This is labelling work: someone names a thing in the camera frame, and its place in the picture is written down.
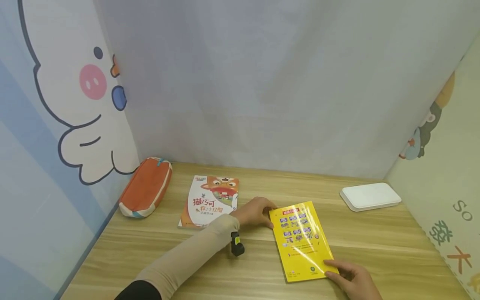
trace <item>white backdrop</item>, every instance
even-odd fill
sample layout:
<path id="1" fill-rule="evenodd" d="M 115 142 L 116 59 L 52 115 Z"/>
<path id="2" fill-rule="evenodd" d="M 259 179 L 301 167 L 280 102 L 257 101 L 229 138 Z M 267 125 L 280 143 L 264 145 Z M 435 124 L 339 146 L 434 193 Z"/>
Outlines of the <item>white backdrop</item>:
<path id="1" fill-rule="evenodd" d="M 382 178 L 477 0 L 99 0 L 141 159 Z"/>

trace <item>book cover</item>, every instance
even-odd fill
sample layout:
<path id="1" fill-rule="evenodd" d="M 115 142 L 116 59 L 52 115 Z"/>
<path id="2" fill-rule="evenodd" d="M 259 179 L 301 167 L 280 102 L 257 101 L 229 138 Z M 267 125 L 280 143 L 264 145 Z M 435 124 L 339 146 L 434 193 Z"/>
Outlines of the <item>book cover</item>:
<path id="1" fill-rule="evenodd" d="M 237 178 L 195 175 L 178 226 L 203 228 L 236 210 L 238 196 Z"/>
<path id="2" fill-rule="evenodd" d="M 333 259 L 311 201 L 270 211 L 274 235 L 287 282 L 325 278 L 338 270 L 324 264 Z"/>

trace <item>yellow booklet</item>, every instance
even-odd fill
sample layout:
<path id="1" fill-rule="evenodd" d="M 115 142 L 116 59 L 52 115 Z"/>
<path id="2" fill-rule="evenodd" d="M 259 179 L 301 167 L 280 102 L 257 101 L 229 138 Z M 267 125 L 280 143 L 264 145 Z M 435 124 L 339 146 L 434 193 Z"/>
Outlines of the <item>yellow booklet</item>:
<path id="1" fill-rule="evenodd" d="M 311 201 L 270 211 L 274 235 L 287 282 L 325 278 L 338 270 L 324 264 L 333 259 Z"/>

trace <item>white router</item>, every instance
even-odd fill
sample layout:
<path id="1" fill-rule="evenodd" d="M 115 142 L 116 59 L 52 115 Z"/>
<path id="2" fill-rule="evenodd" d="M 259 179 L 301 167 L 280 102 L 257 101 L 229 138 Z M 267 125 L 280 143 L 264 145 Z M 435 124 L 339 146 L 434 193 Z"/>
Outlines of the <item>white router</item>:
<path id="1" fill-rule="evenodd" d="M 343 188 L 340 196 L 354 212 L 394 206 L 400 196 L 386 183 L 373 183 Z"/>

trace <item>beige sleeve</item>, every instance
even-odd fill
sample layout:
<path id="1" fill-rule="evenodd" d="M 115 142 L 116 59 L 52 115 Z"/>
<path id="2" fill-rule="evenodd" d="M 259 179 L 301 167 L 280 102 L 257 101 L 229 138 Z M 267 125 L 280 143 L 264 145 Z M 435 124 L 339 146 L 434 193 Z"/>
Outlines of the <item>beige sleeve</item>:
<path id="1" fill-rule="evenodd" d="M 239 228 L 235 217 L 221 215 L 143 269 L 135 280 L 149 282 L 158 289 L 162 300 L 169 300 L 185 280 L 231 242 L 230 234 Z M 195 255 L 192 255 L 192 249 L 195 249 Z"/>

